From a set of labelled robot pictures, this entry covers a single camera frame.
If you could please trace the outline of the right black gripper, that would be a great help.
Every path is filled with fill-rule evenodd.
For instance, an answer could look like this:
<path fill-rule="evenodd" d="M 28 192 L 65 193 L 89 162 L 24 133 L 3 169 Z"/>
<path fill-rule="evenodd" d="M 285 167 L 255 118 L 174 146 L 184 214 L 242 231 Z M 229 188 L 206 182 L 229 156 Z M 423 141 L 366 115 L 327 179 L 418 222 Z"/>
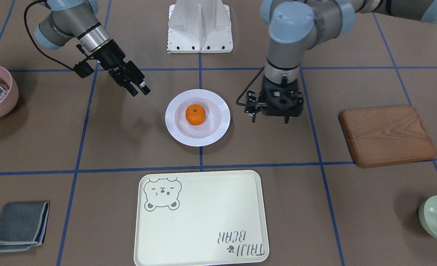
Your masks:
<path fill-rule="evenodd" d="M 106 70 L 114 81 L 134 97 L 138 95 L 138 89 L 148 95 L 151 90 L 144 81 L 144 74 L 132 61 L 125 62 L 126 55 L 114 40 L 107 41 L 96 51 L 96 59 L 100 66 Z"/>

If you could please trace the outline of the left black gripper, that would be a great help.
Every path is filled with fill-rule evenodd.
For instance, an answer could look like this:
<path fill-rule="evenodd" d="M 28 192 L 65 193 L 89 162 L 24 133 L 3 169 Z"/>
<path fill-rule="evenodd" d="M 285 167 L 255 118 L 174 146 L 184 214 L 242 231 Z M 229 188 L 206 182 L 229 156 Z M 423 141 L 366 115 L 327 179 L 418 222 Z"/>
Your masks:
<path fill-rule="evenodd" d="M 274 83 L 267 77 L 263 78 L 260 93 L 246 91 L 244 113 L 252 116 L 252 123 L 256 121 L 256 114 L 261 112 L 264 116 L 284 117 L 285 124 L 291 117 L 298 117 L 303 111 L 303 94 L 299 91 L 298 80 L 291 83 Z"/>

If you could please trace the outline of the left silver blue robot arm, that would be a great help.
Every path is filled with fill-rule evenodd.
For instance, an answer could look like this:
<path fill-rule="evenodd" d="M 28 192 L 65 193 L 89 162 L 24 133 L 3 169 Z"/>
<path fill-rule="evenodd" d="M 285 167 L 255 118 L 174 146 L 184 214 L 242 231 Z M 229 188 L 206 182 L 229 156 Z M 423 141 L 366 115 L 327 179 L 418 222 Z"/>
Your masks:
<path fill-rule="evenodd" d="M 262 20 L 269 25 L 270 42 L 261 91 L 247 86 L 236 104 L 244 112 L 283 117 L 288 123 L 303 110 L 299 75 L 303 54 L 318 45 L 338 38 L 355 24 L 357 13 L 379 13 L 422 23 L 437 23 L 437 0 L 264 0 Z"/>

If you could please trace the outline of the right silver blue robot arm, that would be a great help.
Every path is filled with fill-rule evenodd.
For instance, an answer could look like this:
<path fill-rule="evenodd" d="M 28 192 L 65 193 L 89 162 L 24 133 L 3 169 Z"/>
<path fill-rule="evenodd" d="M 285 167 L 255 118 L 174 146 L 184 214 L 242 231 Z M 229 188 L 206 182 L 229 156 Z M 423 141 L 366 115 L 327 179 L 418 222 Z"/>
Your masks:
<path fill-rule="evenodd" d="M 51 13 L 36 26 L 34 35 L 29 36 L 36 49 L 42 46 L 57 50 L 69 40 L 78 39 L 77 48 L 85 58 L 71 67 L 71 71 L 81 78 L 90 76 L 94 70 L 88 61 L 94 59 L 132 96 L 139 92 L 144 95 L 150 93 L 144 74 L 134 62 L 125 62 L 125 53 L 96 17 L 97 1 L 36 0 L 24 11 L 25 23 L 29 8 L 38 3 L 43 4 Z"/>

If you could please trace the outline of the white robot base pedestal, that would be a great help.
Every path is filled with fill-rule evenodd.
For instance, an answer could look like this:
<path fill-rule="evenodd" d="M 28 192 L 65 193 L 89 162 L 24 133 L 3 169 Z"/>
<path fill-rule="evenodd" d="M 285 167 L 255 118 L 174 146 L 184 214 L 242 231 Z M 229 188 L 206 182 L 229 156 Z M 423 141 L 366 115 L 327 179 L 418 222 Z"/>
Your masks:
<path fill-rule="evenodd" d="M 169 6 L 167 52 L 233 51 L 230 8 L 221 0 L 178 0 Z"/>

